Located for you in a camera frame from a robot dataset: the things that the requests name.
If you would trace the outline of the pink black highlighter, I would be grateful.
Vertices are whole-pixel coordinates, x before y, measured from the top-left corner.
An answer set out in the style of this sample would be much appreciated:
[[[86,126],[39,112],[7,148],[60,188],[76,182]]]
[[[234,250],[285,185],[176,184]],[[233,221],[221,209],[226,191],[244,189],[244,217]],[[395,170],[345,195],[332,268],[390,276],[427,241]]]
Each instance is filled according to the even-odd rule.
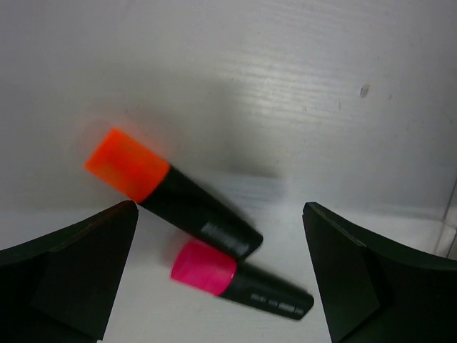
[[[187,242],[177,254],[170,278],[215,297],[296,321],[303,319],[314,304],[305,289],[196,240]]]

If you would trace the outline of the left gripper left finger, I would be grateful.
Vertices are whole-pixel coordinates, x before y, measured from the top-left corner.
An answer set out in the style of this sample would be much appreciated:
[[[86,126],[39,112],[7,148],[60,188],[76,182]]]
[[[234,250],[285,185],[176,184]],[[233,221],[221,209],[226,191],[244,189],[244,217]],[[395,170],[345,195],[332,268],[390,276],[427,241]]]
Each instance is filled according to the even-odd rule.
[[[1,341],[100,342],[138,217],[123,201],[1,250]]]

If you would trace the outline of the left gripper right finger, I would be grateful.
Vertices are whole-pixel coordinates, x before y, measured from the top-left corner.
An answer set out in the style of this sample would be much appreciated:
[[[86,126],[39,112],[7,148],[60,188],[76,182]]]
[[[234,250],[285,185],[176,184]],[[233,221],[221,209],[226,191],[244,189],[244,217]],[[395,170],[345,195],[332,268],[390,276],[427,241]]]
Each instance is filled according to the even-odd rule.
[[[456,341],[456,261],[316,202],[305,203],[303,225],[332,342]]]

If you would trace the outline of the orange black highlighter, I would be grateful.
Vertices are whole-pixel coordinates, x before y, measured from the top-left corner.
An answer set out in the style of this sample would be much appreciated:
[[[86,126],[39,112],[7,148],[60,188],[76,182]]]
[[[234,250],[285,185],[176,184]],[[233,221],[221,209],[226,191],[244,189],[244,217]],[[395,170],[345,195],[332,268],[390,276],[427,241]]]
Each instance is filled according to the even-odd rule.
[[[247,258],[263,242],[229,206],[117,128],[84,167],[141,207],[235,259]]]

